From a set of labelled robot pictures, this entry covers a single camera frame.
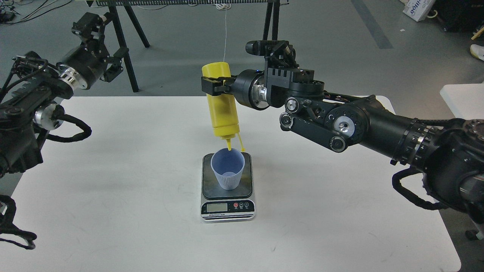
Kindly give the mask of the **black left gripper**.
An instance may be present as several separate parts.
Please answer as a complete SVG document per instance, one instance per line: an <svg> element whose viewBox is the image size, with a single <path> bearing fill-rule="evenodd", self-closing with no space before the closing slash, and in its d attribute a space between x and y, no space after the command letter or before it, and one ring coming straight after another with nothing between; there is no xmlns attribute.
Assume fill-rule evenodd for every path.
<svg viewBox="0 0 484 272"><path fill-rule="evenodd" d="M90 12L73 23L71 33L78 36L81 43L57 63L59 79L73 90L89 90L98 80L112 82L123 71L123 58L129 49L121 47L110 56L104 44L106 25L106 15Z"/></svg>

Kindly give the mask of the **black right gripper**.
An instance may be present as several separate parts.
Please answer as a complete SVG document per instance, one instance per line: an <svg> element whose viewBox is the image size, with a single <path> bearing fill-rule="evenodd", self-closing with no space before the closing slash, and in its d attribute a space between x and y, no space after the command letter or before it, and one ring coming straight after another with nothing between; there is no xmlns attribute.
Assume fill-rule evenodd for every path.
<svg viewBox="0 0 484 272"><path fill-rule="evenodd" d="M244 70L236 76L217 78L202 76L201 81L204 84L201 89L208 95L231 94L239 104L246 107L254 110L268 108L264 71Z"/></svg>

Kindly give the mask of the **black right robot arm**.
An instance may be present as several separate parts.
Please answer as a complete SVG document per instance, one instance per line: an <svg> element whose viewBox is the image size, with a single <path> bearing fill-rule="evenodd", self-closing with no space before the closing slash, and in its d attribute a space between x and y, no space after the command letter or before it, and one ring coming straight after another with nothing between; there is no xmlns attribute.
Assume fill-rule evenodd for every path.
<svg viewBox="0 0 484 272"><path fill-rule="evenodd" d="M341 153L361 144L409 165L393 188L427 210L452 208L483 221L483 120L417 119L395 115L375 95L329 93L313 70L297 64L288 41L249 41L246 51L265 59L264 70L202 76L202 91L232 95L254 110L284 107L281 129Z"/></svg>

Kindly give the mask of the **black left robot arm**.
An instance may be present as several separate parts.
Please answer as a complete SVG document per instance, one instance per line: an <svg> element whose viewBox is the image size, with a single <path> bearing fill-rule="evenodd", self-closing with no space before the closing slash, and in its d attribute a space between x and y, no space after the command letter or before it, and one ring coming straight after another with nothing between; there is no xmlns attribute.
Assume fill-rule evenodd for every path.
<svg viewBox="0 0 484 272"><path fill-rule="evenodd" d="M98 80L111 82L123 71L122 58L128 48L110 54L104 44L104 29L114 19L110 12L85 13L71 28L80 45L56 64L33 51L13 58L1 98L15 86L19 88L11 99L1 101L1 176L41 164L41 149L47 140L70 143L91 135L90 126L66 114L56 99L69 99L74 91L88 90Z"/></svg>

